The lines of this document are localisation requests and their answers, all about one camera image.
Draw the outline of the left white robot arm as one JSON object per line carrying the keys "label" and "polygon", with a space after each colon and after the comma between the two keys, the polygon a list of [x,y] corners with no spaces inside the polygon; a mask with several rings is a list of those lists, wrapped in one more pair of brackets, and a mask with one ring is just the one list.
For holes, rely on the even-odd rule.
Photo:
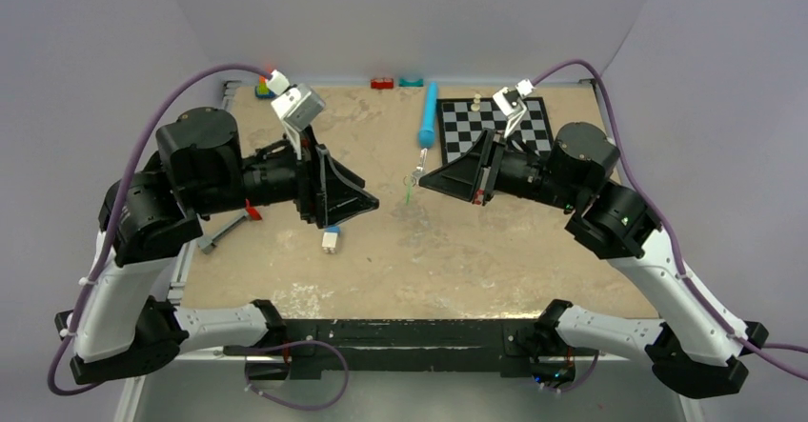
{"label": "left white robot arm", "polygon": [[291,202],[303,221],[326,229],[379,206],[312,129],[300,149],[282,138],[244,155],[230,113],[196,108],[159,128],[156,143],[142,170],[109,188],[84,303],[59,316],[79,385],[145,375],[208,348],[285,353],[287,328],[272,302],[181,309],[156,299],[154,282],[214,214]]}

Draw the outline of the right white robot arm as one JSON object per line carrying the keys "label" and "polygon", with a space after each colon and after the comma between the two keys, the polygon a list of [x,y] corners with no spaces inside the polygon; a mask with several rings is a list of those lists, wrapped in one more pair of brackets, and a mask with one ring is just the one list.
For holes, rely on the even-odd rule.
{"label": "right white robot arm", "polygon": [[767,330],[734,316],[688,267],[677,265],[659,215],[612,179],[618,159],[617,146],[585,122],[563,126],[546,155],[515,150],[485,130],[466,153],[418,184],[479,206],[502,192],[561,209],[575,241],[621,272],[657,312],[655,320],[631,320],[554,300],[534,332],[516,340],[532,358],[596,350],[648,367],[691,399],[738,393],[748,376],[741,358],[765,343]]}

